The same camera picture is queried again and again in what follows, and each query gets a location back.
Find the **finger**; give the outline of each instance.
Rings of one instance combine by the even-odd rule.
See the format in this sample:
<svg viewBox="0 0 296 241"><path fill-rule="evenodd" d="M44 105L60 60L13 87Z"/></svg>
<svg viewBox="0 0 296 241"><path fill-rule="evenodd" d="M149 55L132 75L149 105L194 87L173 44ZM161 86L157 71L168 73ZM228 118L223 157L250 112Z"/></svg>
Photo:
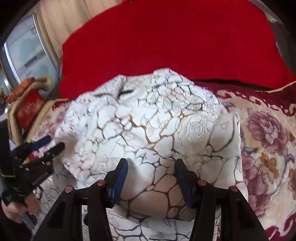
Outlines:
<svg viewBox="0 0 296 241"><path fill-rule="evenodd" d="M2 205L2 210L5 214L6 217L8 217L9 219L17 222L17 223L22 223L22 217L20 215L18 215L17 213L11 213L8 211L8 208L6 207L6 205L4 204L4 202L1 202Z"/></svg>
<svg viewBox="0 0 296 241"><path fill-rule="evenodd" d="M39 200L36 198L34 193L31 193L25 198L25 202L28 206L28 212L30 214L36 214L40 211Z"/></svg>
<svg viewBox="0 0 296 241"><path fill-rule="evenodd" d="M23 204L20 204L18 202L11 202L7 206L7 211L10 213L23 214L27 211L27 208L26 208L26 206L24 206Z"/></svg>

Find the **black metal frame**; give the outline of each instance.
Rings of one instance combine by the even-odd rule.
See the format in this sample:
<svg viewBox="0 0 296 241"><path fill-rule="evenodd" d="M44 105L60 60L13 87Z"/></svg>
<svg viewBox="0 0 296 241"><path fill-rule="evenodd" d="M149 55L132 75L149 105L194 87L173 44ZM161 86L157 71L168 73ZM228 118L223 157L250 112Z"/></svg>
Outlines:
<svg viewBox="0 0 296 241"><path fill-rule="evenodd" d="M116 169L91 187L67 187L39 227L33 241L82 241L82 205L88 206L84 223L91 241L112 241L106 208L120 200L128 171L122 158ZM216 205L221 205L221 241L268 241L254 211L236 186L216 188L188 171L182 159L175 161L175 177L185 203L197 209L190 241L212 241Z"/></svg>
<svg viewBox="0 0 296 241"><path fill-rule="evenodd" d="M82 205L88 206L84 222L89 226L90 239L113 241L106 208L119 202L127 171L128 162L122 158L114 171L89 188L67 187L46 215L33 241L83 241Z"/></svg>

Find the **rose print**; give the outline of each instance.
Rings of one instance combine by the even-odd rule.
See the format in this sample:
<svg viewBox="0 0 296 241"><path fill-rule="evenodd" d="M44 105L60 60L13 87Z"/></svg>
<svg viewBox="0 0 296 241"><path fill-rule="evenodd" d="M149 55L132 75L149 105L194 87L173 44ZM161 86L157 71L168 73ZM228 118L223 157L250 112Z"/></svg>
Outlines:
<svg viewBox="0 0 296 241"><path fill-rule="evenodd" d="M295 140L295 136L292 134L292 132L289 133L289 141L293 142Z"/></svg>
<svg viewBox="0 0 296 241"><path fill-rule="evenodd" d="M264 111L255 112L248 110L248 128L253 138L261 141L271 154L278 152L281 155L287 155L288 136L286 130L270 113Z"/></svg>
<svg viewBox="0 0 296 241"><path fill-rule="evenodd" d="M266 194L268 186L265 175L255 165L255 160L242 153L242 167L244 182L249 192L249 204L257 217L265 214L270 196Z"/></svg>
<svg viewBox="0 0 296 241"><path fill-rule="evenodd" d="M270 182L273 183L274 179L277 179L279 177L279 170L276 168L276 159L269 159L267 155L262 154L260 160L263 163L263 165L260 166L260 170L263 173L267 174Z"/></svg>
<svg viewBox="0 0 296 241"><path fill-rule="evenodd" d="M288 189L293 193L293 199L296 200L296 172L291 169L289 171L289 178L291 179L288 184Z"/></svg>

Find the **red cushion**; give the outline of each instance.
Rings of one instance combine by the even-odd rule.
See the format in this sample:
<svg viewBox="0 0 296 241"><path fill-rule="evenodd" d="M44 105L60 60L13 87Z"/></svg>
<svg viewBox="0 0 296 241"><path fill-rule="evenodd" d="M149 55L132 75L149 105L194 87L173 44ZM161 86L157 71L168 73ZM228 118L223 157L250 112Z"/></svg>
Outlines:
<svg viewBox="0 0 296 241"><path fill-rule="evenodd" d="M36 90L31 90L20 104L15 118L20 127L29 130L39 110L44 105L44 99Z"/></svg>
<svg viewBox="0 0 296 241"><path fill-rule="evenodd" d="M64 43L61 97L164 67L189 79L270 88L295 80L265 15L247 0L134 0L94 17Z"/></svg>

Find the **beige curtain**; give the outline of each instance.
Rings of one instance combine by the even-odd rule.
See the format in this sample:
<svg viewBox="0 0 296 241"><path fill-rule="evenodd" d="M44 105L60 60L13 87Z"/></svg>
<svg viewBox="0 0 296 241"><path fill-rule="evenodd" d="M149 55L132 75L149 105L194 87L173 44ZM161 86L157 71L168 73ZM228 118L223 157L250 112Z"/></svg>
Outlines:
<svg viewBox="0 0 296 241"><path fill-rule="evenodd" d="M35 7L41 34L53 58L62 56L62 45L84 23L121 0L41 0Z"/></svg>

